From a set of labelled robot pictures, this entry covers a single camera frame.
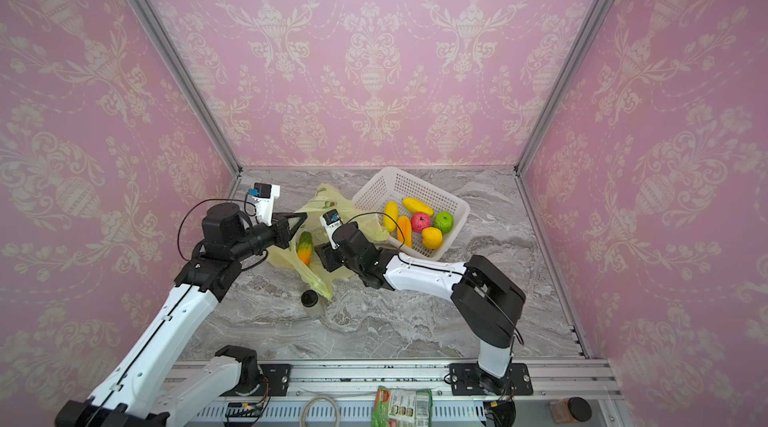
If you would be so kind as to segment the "green orange mango fruit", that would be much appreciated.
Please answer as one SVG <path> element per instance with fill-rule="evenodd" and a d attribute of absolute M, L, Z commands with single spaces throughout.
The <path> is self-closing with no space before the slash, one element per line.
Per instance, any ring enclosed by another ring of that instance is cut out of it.
<path fill-rule="evenodd" d="M 299 237 L 296 245 L 296 255 L 300 262 L 309 266 L 314 250 L 313 236 L 309 231 L 304 231 Z"/>

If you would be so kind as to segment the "yellow lemon fruit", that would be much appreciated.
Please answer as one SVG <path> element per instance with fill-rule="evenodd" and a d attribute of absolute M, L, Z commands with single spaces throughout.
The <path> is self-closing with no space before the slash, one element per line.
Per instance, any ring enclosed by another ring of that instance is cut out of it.
<path fill-rule="evenodd" d="M 386 204 L 382 217 L 383 226 L 390 232 L 395 232 L 399 218 L 399 207 L 396 202 L 390 201 Z"/>

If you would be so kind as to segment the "yellow plastic bag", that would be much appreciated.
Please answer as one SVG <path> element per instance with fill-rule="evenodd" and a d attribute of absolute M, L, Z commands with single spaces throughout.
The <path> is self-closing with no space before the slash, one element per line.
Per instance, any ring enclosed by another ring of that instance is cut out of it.
<path fill-rule="evenodd" d="M 390 233 L 380 223 L 378 214 L 364 215 L 364 210 L 354 206 L 351 200 L 346 199 L 341 192 L 327 183 L 322 183 L 316 189 L 315 195 L 303 206 L 295 209 L 297 213 L 306 213 L 307 221 L 299 228 L 297 235 L 290 241 L 287 250 L 278 247 L 270 247 L 267 262 L 277 268 L 297 273 L 308 287 L 320 296 L 331 299 L 333 296 L 332 282 L 337 279 L 347 279 L 353 275 L 345 267 L 341 267 L 329 273 L 322 266 L 319 256 L 313 252 L 309 264 L 302 262 L 297 255 L 298 242 L 304 232 L 312 235 L 313 246 L 318 247 L 329 241 L 328 236 L 321 225 L 321 217 L 329 210 L 336 209 L 344 222 L 356 216 L 355 222 L 362 233 L 374 244 L 384 243 Z"/>

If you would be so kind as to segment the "pink red round fruit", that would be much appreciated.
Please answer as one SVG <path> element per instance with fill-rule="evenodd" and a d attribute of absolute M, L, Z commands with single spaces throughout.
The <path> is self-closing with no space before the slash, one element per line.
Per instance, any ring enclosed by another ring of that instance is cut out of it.
<path fill-rule="evenodd" d="M 424 212 L 416 212 L 411 216 L 411 229 L 413 233 L 422 233 L 431 227 L 431 217 Z"/>

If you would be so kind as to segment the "yellow banana fruit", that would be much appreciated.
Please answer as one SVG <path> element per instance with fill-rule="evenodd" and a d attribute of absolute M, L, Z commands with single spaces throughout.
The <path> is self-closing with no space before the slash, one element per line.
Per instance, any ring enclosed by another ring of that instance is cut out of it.
<path fill-rule="evenodd" d="M 402 200 L 402 204 L 406 210 L 413 214 L 416 212 L 424 212 L 430 217 L 434 215 L 434 209 L 418 199 L 407 197 Z"/>

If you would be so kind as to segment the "orange round fruit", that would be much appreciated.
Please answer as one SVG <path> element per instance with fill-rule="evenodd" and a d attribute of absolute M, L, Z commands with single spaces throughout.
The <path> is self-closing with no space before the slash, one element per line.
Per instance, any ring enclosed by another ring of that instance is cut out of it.
<path fill-rule="evenodd" d="M 421 232 L 421 242 L 426 249 L 437 250 L 443 245 L 443 241 L 443 232 L 436 227 L 428 227 Z"/>

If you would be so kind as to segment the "green apple fruit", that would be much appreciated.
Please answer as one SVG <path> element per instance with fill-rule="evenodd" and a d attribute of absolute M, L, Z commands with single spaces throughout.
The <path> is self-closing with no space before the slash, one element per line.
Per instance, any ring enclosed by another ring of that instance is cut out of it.
<path fill-rule="evenodd" d="M 443 235 L 447 235 L 453 230 L 454 217 L 447 211 L 438 212 L 432 219 L 432 226 L 440 230 Z"/>

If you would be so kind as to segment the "orange papaya fruit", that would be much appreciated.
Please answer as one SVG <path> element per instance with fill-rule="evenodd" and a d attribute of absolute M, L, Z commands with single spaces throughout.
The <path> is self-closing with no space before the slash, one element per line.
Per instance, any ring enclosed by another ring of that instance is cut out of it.
<path fill-rule="evenodd" d="M 396 232 L 398 242 L 404 247 L 411 248 L 413 232 L 411 219 L 409 217 L 400 216 L 397 219 Z"/>

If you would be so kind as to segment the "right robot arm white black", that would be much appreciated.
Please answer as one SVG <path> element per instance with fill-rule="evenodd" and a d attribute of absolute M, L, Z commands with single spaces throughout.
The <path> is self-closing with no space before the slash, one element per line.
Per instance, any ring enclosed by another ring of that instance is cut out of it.
<path fill-rule="evenodd" d="M 509 370 L 514 343 L 522 339 L 517 324 L 526 294 L 496 265 L 480 255 L 463 263 L 414 258 L 375 245 L 355 222 L 331 229 L 329 238 L 314 248 L 326 271 L 344 267 L 370 288 L 418 292 L 451 302 L 479 339 L 479 384 L 492 394 L 512 391 Z"/>

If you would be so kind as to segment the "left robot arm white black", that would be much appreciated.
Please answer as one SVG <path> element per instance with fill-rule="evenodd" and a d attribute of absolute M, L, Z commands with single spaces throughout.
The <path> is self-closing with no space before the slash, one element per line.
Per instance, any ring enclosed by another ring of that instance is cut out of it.
<path fill-rule="evenodd" d="M 187 343 L 224 299 L 244 260 L 286 249 L 306 222 L 304 213 L 278 213 L 253 224 L 232 202 L 211 207 L 203 239 L 174 280 L 158 314 L 119 365 L 82 401 L 69 400 L 57 426 L 184 426 L 216 398 L 269 393 L 254 350 L 227 345 L 180 385 L 161 388 Z"/>

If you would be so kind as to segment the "small black lid jar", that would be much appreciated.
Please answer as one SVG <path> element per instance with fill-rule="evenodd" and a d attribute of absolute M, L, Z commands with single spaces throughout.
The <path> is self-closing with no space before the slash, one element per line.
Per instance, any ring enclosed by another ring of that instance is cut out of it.
<path fill-rule="evenodd" d="M 314 290 L 306 290 L 300 297 L 301 305 L 308 318 L 319 320 L 326 315 L 326 300 Z"/>

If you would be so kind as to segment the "white plastic basket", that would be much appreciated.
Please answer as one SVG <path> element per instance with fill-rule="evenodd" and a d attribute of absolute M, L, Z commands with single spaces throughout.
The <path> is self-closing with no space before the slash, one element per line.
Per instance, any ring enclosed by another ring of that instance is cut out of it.
<path fill-rule="evenodd" d="M 389 243 L 434 261 L 458 239 L 470 213 L 466 201 L 395 167 L 376 173 L 352 202 L 364 212 L 392 215 L 392 221 L 383 221 Z"/>

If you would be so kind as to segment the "green snack packet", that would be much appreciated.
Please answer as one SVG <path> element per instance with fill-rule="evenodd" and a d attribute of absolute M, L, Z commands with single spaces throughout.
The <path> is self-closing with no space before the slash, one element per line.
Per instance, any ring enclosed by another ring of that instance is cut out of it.
<path fill-rule="evenodd" d="M 432 406 L 430 390 L 388 389 L 380 386 L 371 413 L 371 425 L 429 427 L 432 421 Z"/>

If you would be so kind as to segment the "brown jar black lid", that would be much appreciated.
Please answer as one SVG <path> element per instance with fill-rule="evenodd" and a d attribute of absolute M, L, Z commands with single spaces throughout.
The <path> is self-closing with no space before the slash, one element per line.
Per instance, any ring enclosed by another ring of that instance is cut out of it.
<path fill-rule="evenodd" d="M 555 424 L 584 423 L 592 419 L 593 409 L 582 397 L 569 397 L 549 403 L 549 410 Z"/>

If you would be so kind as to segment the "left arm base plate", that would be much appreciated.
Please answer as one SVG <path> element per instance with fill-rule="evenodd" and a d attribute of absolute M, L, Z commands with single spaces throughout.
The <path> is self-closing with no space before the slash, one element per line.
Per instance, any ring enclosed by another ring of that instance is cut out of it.
<path fill-rule="evenodd" d="M 239 382 L 222 397 L 285 397 L 292 365 L 288 363 L 245 364 Z"/>

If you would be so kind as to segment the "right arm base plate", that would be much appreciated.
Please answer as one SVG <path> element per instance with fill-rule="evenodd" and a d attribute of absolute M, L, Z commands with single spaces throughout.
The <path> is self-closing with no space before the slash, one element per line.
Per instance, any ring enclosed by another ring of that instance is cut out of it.
<path fill-rule="evenodd" d="M 443 381 L 454 396 L 514 397 L 531 396 L 534 392 L 528 367 L 522 363 L 511 363 L 501 378 L 491 376 L 476 363 L 452 363 Z"/>

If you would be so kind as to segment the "aluminium front rail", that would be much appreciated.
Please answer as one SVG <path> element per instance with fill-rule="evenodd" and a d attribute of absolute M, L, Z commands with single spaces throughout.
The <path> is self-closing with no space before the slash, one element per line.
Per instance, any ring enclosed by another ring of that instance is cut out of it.
<path fill-rule="evenodd" d="M 365 396 L 380 387 L 429 389 L 436 396 L 454 396 L 443 381 L 452 363 L 469 359 L 395 359 L 383 360 L 293 360 L 264 361 L 292 365 L 285 397 L 307 397 L 311 394 L 335 394 L 342 397 Z M 614 372 L 605 360 L 583 358 L 524 358 L 515 363 L 528 367 L 534 392 L 531 396 L 514 396 L 521 400 L 549 400 L 582 397 L 587 400 L 617 400 L 622 392 Z"/>

